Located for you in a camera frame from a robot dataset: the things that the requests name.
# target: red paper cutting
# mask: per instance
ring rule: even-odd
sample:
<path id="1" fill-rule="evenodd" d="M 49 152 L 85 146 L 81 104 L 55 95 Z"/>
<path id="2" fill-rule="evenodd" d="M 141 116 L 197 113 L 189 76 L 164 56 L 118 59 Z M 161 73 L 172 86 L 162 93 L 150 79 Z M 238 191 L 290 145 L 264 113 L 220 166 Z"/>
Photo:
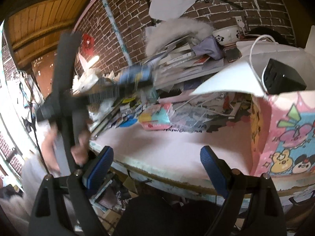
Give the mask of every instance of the red paper cutting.
<path id="1" fill-rule="evenodd" d="M 94 52 L 94 38 L 88 34 L 83 35 L 82 43 L 83 52 L 87 55 L 93 56 Z"/>

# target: panda bowl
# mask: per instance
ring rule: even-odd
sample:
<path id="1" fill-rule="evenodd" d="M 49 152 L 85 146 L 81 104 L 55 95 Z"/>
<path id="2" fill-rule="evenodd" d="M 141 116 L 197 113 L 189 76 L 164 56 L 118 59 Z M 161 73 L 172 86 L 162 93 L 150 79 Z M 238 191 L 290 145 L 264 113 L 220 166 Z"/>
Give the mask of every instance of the panda bowl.
<path id="1" fill-rule="evenodd" d="M 240 40 L 240 28 L 237 25 L 225 27 L 213 31 L 212 35 L 220 45 L 229 46 Z"/>

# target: wooden ceiling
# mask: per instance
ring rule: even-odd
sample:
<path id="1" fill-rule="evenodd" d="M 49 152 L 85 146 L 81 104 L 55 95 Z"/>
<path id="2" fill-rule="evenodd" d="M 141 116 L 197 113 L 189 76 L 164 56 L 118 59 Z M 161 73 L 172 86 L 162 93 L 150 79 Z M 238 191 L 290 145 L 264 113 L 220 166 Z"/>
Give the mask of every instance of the wooden ceiling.
<path id="1" fill-rule="evenodd" d="M 18 0 L 4 30 L 19 69 L 57 48 L 62 31 L 70 30 L 90 0 Z"/>

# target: cardboard box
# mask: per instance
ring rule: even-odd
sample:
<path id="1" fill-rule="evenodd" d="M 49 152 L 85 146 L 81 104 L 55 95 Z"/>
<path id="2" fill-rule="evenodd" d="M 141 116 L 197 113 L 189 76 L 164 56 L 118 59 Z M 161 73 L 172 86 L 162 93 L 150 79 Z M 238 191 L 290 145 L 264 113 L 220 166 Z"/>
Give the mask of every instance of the cardboard box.
<path id="1" fill-rule="evenodd" d="M 307 85 L 305 91 L 267 95 L 249 66 L 252 43 L 237 42 L 242 57 L 192 95 L 217 91 L 252 94 L 250 175 L 315 173 L 315 26 L 305 49 L 266 41 L 257 42 L 253 49 L 253 66 L 259 76 L 273 58 L 298 71 Z"/>

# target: black power adapter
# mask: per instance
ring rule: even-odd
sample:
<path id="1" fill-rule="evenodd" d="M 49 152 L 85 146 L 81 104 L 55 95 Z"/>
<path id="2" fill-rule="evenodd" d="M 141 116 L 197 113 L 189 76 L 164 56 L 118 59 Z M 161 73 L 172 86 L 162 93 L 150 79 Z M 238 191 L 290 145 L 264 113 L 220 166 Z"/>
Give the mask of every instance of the black power adapter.
<path id="1" fill-rule="evenodd" d="M 263 80 L 270 95 L 306 89 L 305 82 L 293 67 L 272 58 L 269 59 Z"/>

